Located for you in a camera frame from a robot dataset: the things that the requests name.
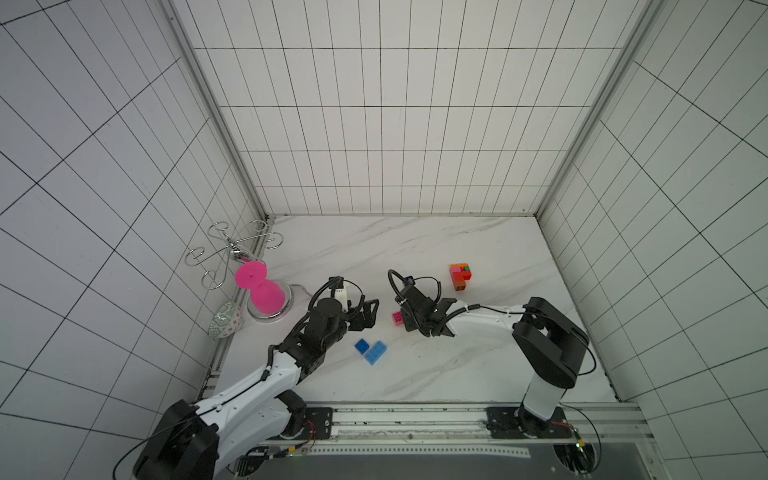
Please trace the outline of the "long red lego brick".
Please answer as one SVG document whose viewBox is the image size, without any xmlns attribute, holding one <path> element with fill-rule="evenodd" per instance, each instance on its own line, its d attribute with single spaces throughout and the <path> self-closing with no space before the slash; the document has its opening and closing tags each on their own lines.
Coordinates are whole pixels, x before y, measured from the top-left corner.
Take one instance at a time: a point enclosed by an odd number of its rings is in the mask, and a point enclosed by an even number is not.
<svg viewBox="0 0 768 480">
<path fill-rule="evenodd" d="M 452 276 L 452 279 L 454 281 L 463 280 L 464 282 L 469 281 L 472 278 L 472 273 L 471 272 L 465 273 L 465 272 L 462 271 L 462 274 L 463 274 L 462 278 L 455 278 L 452 275 L 451 276 Z"/>
</svg>

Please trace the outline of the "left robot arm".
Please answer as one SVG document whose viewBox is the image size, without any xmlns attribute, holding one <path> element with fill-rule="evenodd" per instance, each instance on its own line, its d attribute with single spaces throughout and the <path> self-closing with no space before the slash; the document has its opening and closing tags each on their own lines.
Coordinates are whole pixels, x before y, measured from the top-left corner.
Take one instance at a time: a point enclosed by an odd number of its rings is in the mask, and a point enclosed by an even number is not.
<svg viewBox="0 0 768 480">
<path fill-rule="evenodd" d="M 264 366 L 212 397 L 171 405 L 140 444 L 133 478 L 213 479 L 250 448 L 280 435 L 298 436 L 306 403 L 295 387 L 347 332 L 373 327 L 379 304 L 311 301 L 285 339 L 269 347 Z"/>
</svg>

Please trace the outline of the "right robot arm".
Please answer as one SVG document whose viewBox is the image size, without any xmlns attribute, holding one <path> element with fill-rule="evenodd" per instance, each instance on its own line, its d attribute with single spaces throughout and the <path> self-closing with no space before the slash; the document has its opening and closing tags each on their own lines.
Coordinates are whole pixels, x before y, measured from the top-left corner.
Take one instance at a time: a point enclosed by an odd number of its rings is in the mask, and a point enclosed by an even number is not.
<svg viewBox="0 0 768 480">
<path fill-rule="evenodd" d="M 408 331 L 426 337 L 488 337 L 514 340 L 533 369 L 533 377 L 512 419 L 493 430 L 512 430 L 528 438 L 549 434 L 559 403 L 574 388 L 589 350 L 586 332 L 547 300 L 532 297 L 522 306 L 490 307 L 462 304 L 454 298 L 436 300 L 422 293 L 408 277 L 394 287 Z"/>
</svg>

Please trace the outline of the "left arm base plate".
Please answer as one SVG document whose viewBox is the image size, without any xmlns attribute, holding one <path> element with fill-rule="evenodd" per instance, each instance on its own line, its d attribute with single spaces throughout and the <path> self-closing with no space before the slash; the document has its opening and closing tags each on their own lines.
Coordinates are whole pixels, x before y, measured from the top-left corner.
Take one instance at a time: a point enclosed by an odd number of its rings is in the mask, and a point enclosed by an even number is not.
<svg viewBox="0 0 768 480">
<path fill-rule="evenodd" d="M 308 407 L 300 410 L 297 415 L 297 441 L 328 440 L 333 427 L 334 410 L 330 407 Z"/>
</svg>

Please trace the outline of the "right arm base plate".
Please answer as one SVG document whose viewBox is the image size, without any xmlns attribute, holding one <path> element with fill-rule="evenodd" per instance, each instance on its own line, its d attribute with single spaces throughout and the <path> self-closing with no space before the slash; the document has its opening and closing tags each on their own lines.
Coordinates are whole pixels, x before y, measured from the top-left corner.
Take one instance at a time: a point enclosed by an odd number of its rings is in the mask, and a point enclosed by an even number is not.
<svg viewBox="0 0 768 480">
<path fill-rule="evenodd" d="M 568 439 L 571 429 L 565 422 L 564 411 L 556 407 L 550 420 L 541 420 L 518 406 L 488 407 L 486 429 L 492 439 Z"/>
</svg>

